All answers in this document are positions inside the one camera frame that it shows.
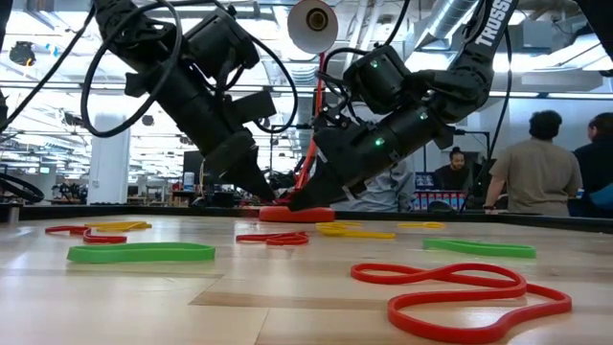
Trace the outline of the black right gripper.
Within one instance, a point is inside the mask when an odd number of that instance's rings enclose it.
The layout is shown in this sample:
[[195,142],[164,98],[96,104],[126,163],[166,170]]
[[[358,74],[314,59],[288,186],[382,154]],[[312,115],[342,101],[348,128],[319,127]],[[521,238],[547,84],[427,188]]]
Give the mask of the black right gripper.
[[370,179],[398,162],[391,133],[377,124],[322,127],[314,141],[319,149],[315,172],[290,198],[290,211],[358,198]]

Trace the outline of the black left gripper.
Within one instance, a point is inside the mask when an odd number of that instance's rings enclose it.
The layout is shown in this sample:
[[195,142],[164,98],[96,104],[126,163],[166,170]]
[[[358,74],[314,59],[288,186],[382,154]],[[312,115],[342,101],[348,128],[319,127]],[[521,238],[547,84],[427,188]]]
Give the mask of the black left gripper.
[[276,196],[264,178],[257,158],[251,131],[242,129],[204,157],[204,169],[264,201],[273,201]]

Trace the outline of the red rubber band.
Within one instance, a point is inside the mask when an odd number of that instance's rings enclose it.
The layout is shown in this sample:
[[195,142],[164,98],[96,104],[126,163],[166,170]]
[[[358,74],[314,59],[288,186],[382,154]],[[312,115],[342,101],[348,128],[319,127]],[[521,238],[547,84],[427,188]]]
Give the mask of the red rubber band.
[[81,236],[82,240],[88,244],[120,244],[126,243],[127,238],[124,236],[100,236],[94,235],[92,229],[88,226],[76,225],[60,225],[47,227],[46,234],[54,234],[59,232],[68,232],[70,235]]
[[237,235],[237,242],[263,242],[267,245],[302,245],[309,243],[306,232]]
[[[361,282],[379,285],[406,285],[426,280],[473,286],[473,290],[441,290],[398,295],[387,304],[387,317],[396,328],[423,338],[456,344],[486,344],[502,339],[521,323],[572,310],[571,297],[561,291],[530,284],[504,267],[493,264],[460,263],[435,269],[397,264],[356,264],[351,276]],[[547,303],[523,307],[502,315],[494,323],[478,328],[451,328],[418,320],[402,312],[416,305],[500,300],[535,294]]]

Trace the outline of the green rubber band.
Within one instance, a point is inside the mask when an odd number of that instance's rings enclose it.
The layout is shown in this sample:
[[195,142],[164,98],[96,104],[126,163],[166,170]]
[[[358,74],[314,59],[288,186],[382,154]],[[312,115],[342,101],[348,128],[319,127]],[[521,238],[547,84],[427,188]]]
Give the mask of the green rubber band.
[[529,245],[460,241],[428,238],[422,240],[424,249],[440,249],[477,256],[535,259],[536,250]]
[[136,242],[82,245],[69,248],[67,260],[81,264],[140,262],[205,262],[216,256],[214,246],[190,242]]

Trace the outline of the red desk lamp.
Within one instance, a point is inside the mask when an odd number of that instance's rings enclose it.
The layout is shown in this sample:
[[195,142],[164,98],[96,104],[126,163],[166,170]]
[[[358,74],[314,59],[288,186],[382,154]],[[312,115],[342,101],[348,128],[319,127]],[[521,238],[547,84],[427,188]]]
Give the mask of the red desk lamp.
[[[317,72],[321,72],[326,50],[333,45],[338,33],[338,21],[332,7],[323,0],[301,0],[289,12],[287,31],[298,49],[318,57]],[[259,220],[302,223],[334,221],[334,212],[327,207],[292,212],[284,205],[265,206],[260,209]]]

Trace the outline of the person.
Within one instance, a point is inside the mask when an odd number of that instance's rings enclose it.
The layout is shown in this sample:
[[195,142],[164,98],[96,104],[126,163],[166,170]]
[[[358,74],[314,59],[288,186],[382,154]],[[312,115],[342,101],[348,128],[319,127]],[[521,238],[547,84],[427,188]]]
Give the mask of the person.
[[331,204],[334,211],[407,213],[413,209],[416,173],[412,157],[370,179],[367,190],[356,199]]
[[449,153],[449,163],[434,171],[434,187],[445,191],[466,191],[473,186],[474,177],[466,164],[465,153],[454,147]]
[[613,219],[613,112],[588,124],[590,143],[574,151],[579,161],[583,193],[569,203],[573,217]]
[[504,149],[489,171],[484,208],[495,208],[507,193],[510,213],[568,217],[568,200],[582,188],[577,157],[554,144],[562,124],[553,110],[535,112],[529,121],[530,138]]

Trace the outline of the colourful printed box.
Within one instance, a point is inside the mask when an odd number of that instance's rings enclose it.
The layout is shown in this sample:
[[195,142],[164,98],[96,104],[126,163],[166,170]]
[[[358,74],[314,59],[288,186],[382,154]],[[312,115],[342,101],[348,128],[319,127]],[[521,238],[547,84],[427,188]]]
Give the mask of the colourful printed box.
[[464,191],[440,190],[435,187],[432,172],[416,173],[416,190],[413,197],[413,209],[426,211],[433,201],[443,201],[455,211],[459,211],[465,203]]

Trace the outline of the white pillar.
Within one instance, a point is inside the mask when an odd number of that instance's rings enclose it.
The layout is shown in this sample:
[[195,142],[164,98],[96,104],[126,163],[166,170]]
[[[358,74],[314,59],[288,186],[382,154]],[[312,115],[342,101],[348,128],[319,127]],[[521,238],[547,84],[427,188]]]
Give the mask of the white pillar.
[[127,199],[130,130],[110,138],[92,138],[88,204],[123,204]]

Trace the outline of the silver ventilation duct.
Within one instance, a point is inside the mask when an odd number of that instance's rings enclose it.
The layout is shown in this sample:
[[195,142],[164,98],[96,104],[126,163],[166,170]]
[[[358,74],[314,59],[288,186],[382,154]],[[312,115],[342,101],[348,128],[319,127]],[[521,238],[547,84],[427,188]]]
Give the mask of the silver ventilation duct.
[[436,0],[430,14],[416,24],[414,49],[446,51],[452,37],[477,8],[479,0]]

